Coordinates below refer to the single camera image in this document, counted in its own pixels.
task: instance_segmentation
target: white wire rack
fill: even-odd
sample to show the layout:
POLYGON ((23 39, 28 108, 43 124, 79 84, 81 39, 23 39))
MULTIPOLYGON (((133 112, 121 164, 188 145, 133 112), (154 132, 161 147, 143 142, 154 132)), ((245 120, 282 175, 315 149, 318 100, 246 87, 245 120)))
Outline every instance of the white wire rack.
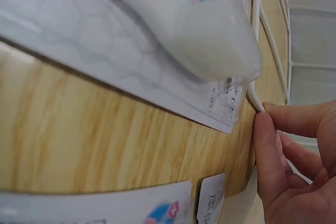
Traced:
MULTIPOLYGON (((289 57, 289 66, 288 66, 288 79, 285 77, 285 72, 282 67, 280 60, 280 54, 274 39, 274 35, 270 28, 267 16, 265 14, 261 0, 253 0, 253 17, 252 17, 252 27, 256 35, 257 40, 259 40, 259 26, 260 21, 264 25, 265 32, 270 41, 270 46, 272 49, 273 57, 277 66, 279 73, 282 89, 284 90, 286 96, 286 104, 289 104, 289 93, 290 93, 290 83, 291 83, 291 31, 290 31, 290 20, 289 20, 289 4, 288 0, 280 0, 281 8, 284 13, 285 23, 288 31, 288 57, 289 57)), ((259 112, 265 111, 261 100, 259 99, 256 90, 255 83, 251 82, 247 88, 247 97, 250 103, 255 107, 259 112)))

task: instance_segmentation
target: product package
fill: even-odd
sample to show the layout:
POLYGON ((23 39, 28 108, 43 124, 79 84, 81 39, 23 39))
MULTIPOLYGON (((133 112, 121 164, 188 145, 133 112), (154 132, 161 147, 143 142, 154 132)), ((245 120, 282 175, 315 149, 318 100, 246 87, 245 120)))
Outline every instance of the product package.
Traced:
MULTIPOLYGON (((255 37, 239 0, 179 1, 183 7, 175 9, 182 15, 163 21, 168 11, 155 15, 141 5, 141 16, 122 0, 0 0, 0 36, 230 133, 245 98, 243 85, 260 75, 255 37), (213 2, 226 10, 219 22, 201 17, 195 26, 193 11, 215 7, 217 13, 213 2), (149 27, 152 18, 158 20, 149 27)), ((160 6, 171 10, 176 1, 160 6)))

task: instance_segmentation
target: finger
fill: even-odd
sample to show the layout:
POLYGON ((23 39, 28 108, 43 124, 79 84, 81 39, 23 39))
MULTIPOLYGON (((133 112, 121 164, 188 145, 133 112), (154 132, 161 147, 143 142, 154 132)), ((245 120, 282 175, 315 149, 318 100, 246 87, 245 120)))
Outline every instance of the finger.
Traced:
POLYGON ((282 151, 285 157, 292 162, 296 169, 310 180, 324 169, 320 155, 294 142, 288 135, 280 133, 282 151))
POLYGON ((306 137, 317 137, 317 130, 331 103, 308 106, 277 106, 264 103, 276 129, 306 137))
POLYGON ((336 177, 330 179, 318 190, 329 202, 334 202, 336 198, 336 177))
POLYGON ((276 132, 276 143, 278 147, 278 153, 280 155, 280 161, 283 167, 283 170, 285 171, 287 181, 288 181, 288 187, 289 188, 296 188, 296 189, 303 189, 309 184, 299 175, 295 174, 293 172, 292 167, 289 165, 283 150, 282 150, 282 143, 281 143, 281 133, 279 131, 276 132))
POLYGON ((258 168, 259 195, 267 207, 288 189, 288 183, 277 150, 273 121, 266 113, 256 115, 254 149, 258 168))
POLYGON ((287 175, 287 180, 288 180, 289 188, 303 189, 309 186, 307 181, 305 181, 301 176, 299 176, 298 174, 295 174, 294 172, 292 172, 291 175, 287 175))

